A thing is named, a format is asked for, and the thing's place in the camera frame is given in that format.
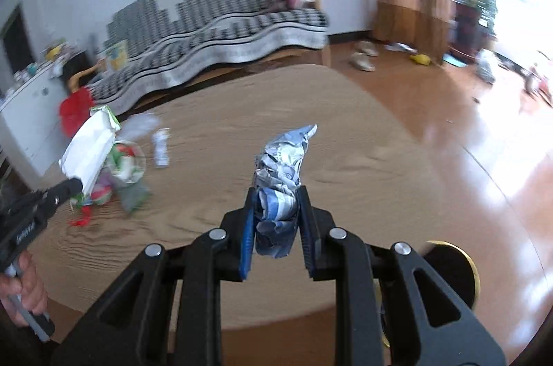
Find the person's left hand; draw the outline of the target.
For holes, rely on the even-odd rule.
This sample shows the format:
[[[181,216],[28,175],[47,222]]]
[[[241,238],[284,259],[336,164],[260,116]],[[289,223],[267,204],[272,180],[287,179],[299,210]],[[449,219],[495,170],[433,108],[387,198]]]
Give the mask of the person's left hand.
[[[16,327],[27,327],[25,319],[8,298],[10,295],[21,296],[21,305],[30,313],[43,314],[47,311],[48,295],[45,285],[37,273],[37,265],[33,255],[23,251],[19,256],[19,266],[22,271],[21,278],[10,278],[1,274],[1,305],[8,314],[9,319]]]

